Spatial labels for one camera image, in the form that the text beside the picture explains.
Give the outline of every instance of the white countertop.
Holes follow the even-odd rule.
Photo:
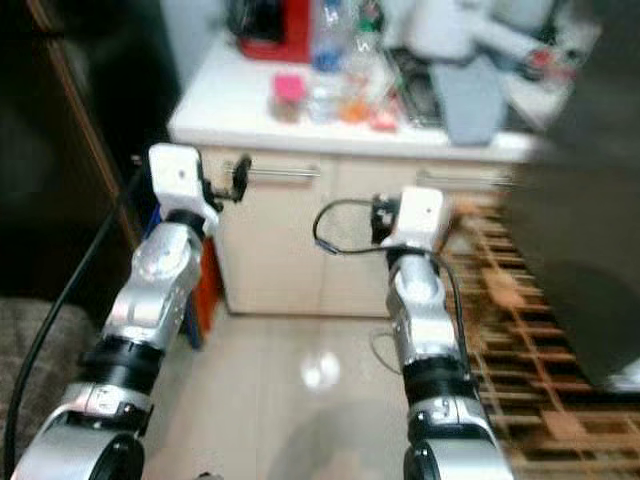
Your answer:
[[[442,129],[401,124],[396,133],[366,123],[316,125],[306,117],[288,125],[268,110],[278,72],[310,76],[306,65],[245,58],[225,35],[213,43],[169,121],[173,141],[199,146],[272,149],[325,154],[523,162],[541,146],[533,135],[505,132],[488,147],[454,147]]]

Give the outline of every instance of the tiled floor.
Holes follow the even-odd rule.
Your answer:
[[[180,338],[156,388],[145,479],[402,478],[406,400],[369,348],[382,320],[232,317]],[[390,363],[390,339],[378,350]]]

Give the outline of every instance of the white cabinet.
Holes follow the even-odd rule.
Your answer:
[[[205,176],[230,182],[241,150],[202,148]],[[216,235],[227,303],[240,313],[317,314],[325,255],[311,225],[330,200],[335,162],[303,154],[247,151],[250,184],[239,204],[225,203]]]
[[[386,316],[382,254],[334,257],[313,243],[318,211],[338,198],[432,186],[450,198],[493,202],[510,166],[500,163],[338,157],[204,147],[205,176],[228,186],[242,153],[253,158],[242,203],[225,204],[216,238],[227,303],[239,313]],[[370,211],[329,212],[320,234],[348,248],[370,245]]]

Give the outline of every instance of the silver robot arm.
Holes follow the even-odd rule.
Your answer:
[[[409,402],[405,479],[512,480],[445,309],[444,285],[429,255],[416,253],[433,249],[446,217],[443,195],[409,187],[395,205],[382,245],[404,246],[388,253],[387,308]],[[376,209],[389,210],[378,204],[374,218]]]
[[[12,480],[138,479],[151,391],[200,278],[202,240],[218,223],[216,198],[242,199],[250,160],[234,191],[211,192],[194,148],[160,144],[149,151],[164,222],[135,251],[131,275],[81,371],[17,465]]]

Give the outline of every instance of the cabinet handle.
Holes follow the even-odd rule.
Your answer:
[[[511,180],[511,178],[507,175],[503,177],[497,177],[493,179],[483,179],[483,178],[474,178],[474,177],[444,177],[429,170],[420,170],[416,175],[416,183],[418,185],[424,183],[436,183],[436,184],[444,184],[448,186],[461,185],[461,186],[471,186],[476,188],[481,187],[499,187],[499,188],[512,188],[515,187],[516,184]]]
[[[226,162],[224,166],[225,173],[233,173],[233,164]],[[317,178],[320,170],[317,167],[309,168],[251,168],[249,175],[259,177],[295,177],[295,178]]]

